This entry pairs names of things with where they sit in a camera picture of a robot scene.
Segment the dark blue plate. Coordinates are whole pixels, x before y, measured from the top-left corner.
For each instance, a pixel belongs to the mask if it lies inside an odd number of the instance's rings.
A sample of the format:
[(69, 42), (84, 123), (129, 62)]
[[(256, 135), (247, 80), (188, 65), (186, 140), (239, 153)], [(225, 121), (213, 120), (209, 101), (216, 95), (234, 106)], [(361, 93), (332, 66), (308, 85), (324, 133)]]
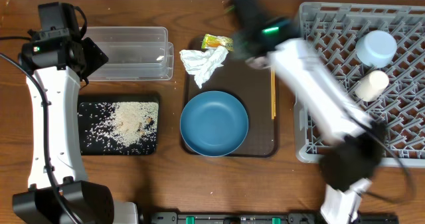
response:
[(227, 92), (200, 93), (188, 101), (181, 113), (181, 137), (192, 151), (202, 156), (231, 154), (242, 145), (248, 131), (245, 107)]

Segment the light blue bowl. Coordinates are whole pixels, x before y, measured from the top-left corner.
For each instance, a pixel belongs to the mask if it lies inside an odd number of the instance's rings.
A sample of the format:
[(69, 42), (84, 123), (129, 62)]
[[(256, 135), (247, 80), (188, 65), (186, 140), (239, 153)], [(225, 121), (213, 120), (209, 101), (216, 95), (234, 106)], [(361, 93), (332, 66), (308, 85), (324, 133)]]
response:
[(395, 38), (385, 31), (371, 31), (356, 46), (357, 58), (367, 66), (383, 68), (390, 64), (397, 50)]

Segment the cream plastic cup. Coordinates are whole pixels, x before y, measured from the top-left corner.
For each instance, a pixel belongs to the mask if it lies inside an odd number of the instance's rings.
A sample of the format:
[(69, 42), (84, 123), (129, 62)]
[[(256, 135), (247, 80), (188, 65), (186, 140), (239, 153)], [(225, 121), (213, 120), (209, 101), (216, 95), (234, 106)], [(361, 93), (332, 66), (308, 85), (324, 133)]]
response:
[(359, 81), (355, 94), (365, 102), (375, 101), (389, 85), (389, 77), (381, 70), (374, 70)]

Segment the pink bowl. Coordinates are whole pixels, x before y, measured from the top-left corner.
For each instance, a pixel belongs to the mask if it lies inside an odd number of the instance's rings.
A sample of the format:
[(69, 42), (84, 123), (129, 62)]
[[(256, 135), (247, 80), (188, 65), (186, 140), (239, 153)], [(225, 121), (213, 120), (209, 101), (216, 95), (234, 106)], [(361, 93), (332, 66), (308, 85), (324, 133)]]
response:
[(265, 56), (251, 57), (245, 60), (245, 63), (257, 70), (268, 69), (270, 67), (269, 61)]

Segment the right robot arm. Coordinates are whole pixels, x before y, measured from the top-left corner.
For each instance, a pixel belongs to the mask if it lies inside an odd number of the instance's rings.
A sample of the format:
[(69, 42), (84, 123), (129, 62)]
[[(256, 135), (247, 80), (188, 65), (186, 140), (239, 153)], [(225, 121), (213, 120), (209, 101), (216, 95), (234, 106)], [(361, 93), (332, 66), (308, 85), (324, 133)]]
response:
[(361, 198), (388, 148), (386, 126), (340, 88), (291, 20), (236, 15), (234, 49), (252, 66), (269, 66), (307, 106), (321, 137), (334, 147), (319, 160), (326, 183), (320, 214), (326, 223), (358, 220)]

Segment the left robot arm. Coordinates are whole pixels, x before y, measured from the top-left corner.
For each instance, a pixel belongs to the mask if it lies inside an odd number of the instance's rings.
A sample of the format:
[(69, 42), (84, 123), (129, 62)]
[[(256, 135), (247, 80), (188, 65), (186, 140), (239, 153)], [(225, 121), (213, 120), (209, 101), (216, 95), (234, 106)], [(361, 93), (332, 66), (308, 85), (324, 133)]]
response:
[(89, 182), (82, 161), (80, 83), (108, 60), (85, 32), (50, 27), (27, 39), (18, 61), (1, 55), (26, 76), (32, 102), (28, 190), (13, 196), (13, 211), (25, 223), (139, 223), (137, 205)]

